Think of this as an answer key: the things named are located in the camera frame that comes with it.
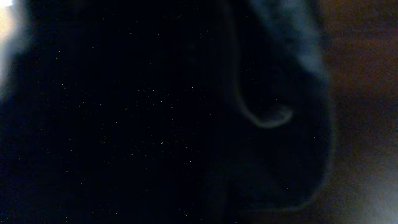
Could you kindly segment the dark blue shorts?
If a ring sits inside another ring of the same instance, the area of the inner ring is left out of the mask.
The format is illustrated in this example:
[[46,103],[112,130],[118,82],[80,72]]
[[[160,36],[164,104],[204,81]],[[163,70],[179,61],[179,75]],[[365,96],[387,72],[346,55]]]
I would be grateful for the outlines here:
[[2,223],[242,223],[333,150],[317,1],[1,4]]

